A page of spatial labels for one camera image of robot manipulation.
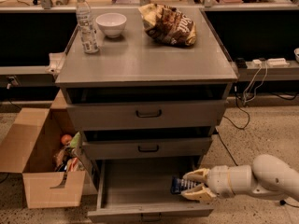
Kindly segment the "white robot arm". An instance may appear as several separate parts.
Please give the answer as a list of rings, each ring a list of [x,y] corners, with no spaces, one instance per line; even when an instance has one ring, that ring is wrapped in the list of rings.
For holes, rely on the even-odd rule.
[[[181,195],[192,201],[210,201],[214,198],[233,198],[248,195],[266,200],[291,197],[299,201],[299,173],[279,158],[263,154],[252,165],[215,166],[188,172],[183,180],[195,182]]]

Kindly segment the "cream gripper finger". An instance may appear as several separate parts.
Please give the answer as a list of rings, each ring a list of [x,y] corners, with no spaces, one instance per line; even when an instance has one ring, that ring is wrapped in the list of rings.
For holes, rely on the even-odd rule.
[[[183,176],[183,179],[190,180],[193,182],[206,183],[208,173],[209,173],[208,169],[200,168],[200,169],[186,173]]]
[[[191,201],[211,201],[217,197],[210,188],[207,188],[204,185],[198,185],[195,188],[183,190],[181,195]]]

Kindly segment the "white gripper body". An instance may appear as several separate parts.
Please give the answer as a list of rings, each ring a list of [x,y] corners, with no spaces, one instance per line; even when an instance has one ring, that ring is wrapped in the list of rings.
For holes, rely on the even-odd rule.
[[[249,165],[215,166],[209,170],[206,183],[210,190],[220,198],[250,194],[253,190],[251,167]]]

